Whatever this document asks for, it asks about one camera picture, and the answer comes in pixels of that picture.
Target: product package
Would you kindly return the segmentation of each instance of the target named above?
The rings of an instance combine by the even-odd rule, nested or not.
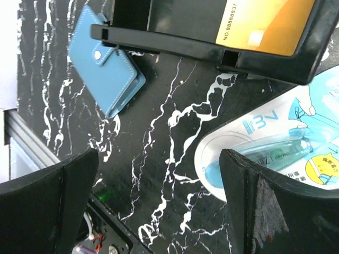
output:
[[[296,181],[322,189],[339,188],[339,66],[200,141],[194,158],[197,175],[223,201],[219,155],[226,148]]]

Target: black marble surface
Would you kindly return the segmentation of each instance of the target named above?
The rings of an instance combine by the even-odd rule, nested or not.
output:
[[[109,14],[112,1],[19,4],[19,114],[61,160],[88,146],[100,152],[93,192],[153,252],[231,253],[227,204],[199,182],[195,149],[211,130],[291,87],[130,52],[147,82],[107,120],[67,57],[84,4]],[[318,72],[339,63],[338,45],[336,29]]]

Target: blue wallet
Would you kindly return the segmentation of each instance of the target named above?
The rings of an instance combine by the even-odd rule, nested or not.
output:
[[[85,5],[68,55],[86,87],[107,118],[116,116],[146,82],[144,75],[122,50],[105,47],[91,38],[91,25],[106,22]]]

